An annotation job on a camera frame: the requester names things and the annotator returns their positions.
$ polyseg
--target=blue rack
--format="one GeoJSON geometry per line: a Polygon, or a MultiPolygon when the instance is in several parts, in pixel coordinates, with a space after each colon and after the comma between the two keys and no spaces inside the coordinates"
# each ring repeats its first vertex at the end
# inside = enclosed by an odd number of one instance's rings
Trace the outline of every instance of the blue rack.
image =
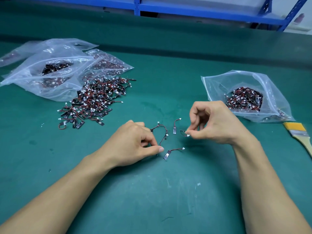
{"type": "Polygon", "coordinates": [[[243,21],[250,23],[278,25],[277,31],[284,31],[291,23],[292,19],[299,12],[307,0],[298,0],[285,19],[272,14],[272,0],[266,0],[260,8],[244,8],[233,5],[216,4],[205,7],[203,2],[195,3],[195,0],[184,0],[175,2],[164,2],[155,0],[36,0],[58,3],[71,3],[88,6],[101,6],[118,9],[133,10],[135,15],[140,15],[141,11],[158,12],[165,14],[188,15],[195,17],[205,17],[213,19],[224,19],[243,21]]]}

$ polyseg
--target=bag of electronic components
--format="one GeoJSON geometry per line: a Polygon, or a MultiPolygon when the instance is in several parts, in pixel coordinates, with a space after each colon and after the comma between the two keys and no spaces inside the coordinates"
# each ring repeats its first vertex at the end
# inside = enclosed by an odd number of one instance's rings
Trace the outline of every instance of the bag of electronic components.
{"type": "Polygon", "coordinates": [[[98,75],[110,78],[133,69],[132,66],[124,63],[117,57],[114,57],[113,55],[103,52],[99,49],[91,49],[87,51],[86,54],[98,60],[97,63],[90,68],[90,72],[94,76],[98,75]]]}
{"type": "Polygon", "coordinates": [[[83,86],[81,72],[94,61],[76,46],[52,46],[27,58],[0,86],[14,83],[44,98],[69,101],[83,86]]]}
{"type": "Polygon", "coordinates": [[[56,45],[73,45],[82,51],[98,46],[80,39],[48,39],[46,41],[29,41],[1,57],[0,67],[26,59],[35,53],[40,53],[41,51],[56,45]]]}
{"type": "Polygon", "coordinates": [[[254,122],[294,121],[289,103],[265,74],[231,70],[202,77],[208,99],[223,101],[236,115],[254,122]]]}

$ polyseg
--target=brush handle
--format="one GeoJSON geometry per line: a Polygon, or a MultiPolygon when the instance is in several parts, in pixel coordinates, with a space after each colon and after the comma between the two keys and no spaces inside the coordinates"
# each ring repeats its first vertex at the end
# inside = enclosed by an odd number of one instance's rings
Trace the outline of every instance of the brush handle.
{"type": "Polygon", "coordinates": [[[308,153],[312,157],[312,145],[310,143],[310,137],[300,135],[294,135],[294,137],[303,144],[303,146],[307,149],[308,153]]]}

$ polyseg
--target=green table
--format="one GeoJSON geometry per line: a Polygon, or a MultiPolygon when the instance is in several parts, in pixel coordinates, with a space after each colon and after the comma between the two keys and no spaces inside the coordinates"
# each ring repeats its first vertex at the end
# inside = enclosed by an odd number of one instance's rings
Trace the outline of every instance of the green table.
{"type": "MultiPolygon", "coordinates": [[[[240,185],[228,145],[172,134],[189,125],[194,101],[207,100],[200,76],[229,70],[267,74],[312,133],[312,38],[305,35],[180,23],[0,1],[0,55],[28,40],[80,38],[135,67],[137,79],[105,126],[87,121],[59,130],[64,103],[16,85],[0,88],[0,223],[98,149],[127,120],[169,128],[174,151],[112,170],[95,188],[68,233],[245,233],[240,185]]],[[[0,68],[7,74],[15,65],[0,68]]],[[[312,160],[282,124],[242,119],[261,141],[288,194],[312,225],[312,160]]],[[[155,130],[161,140],[164,131],[155,130]]]]}

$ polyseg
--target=brush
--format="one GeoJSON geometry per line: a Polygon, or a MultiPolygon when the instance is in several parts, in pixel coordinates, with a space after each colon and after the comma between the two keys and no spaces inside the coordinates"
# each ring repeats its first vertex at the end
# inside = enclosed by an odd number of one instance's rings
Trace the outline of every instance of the brush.
{"type": "Polygon", "coordinates": [[[312,146],[310,143],[310,136],[301,123],[296,122],[284,122],[283,123],[292,137],[296,138],[306,148],[310,156],[312,157],[312,146]]]}

